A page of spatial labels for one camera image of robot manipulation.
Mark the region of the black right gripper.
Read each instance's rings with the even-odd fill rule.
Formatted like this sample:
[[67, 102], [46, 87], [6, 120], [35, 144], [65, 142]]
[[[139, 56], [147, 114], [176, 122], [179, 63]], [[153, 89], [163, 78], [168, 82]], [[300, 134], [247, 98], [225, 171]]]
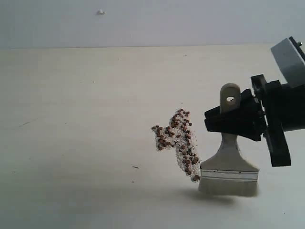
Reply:
[[220, 113], [215, 107], [204, 113], [209, 132], [242, 136], [253, 141], [266, 139], [273, 167], [291, 166], [291, 156], [285, 132], [305, 128], [305, 86], [292, 87], [279, 80], [267, 82], [265, 77], [251, 77], [252, 88], [241, 92], [239, 108]]

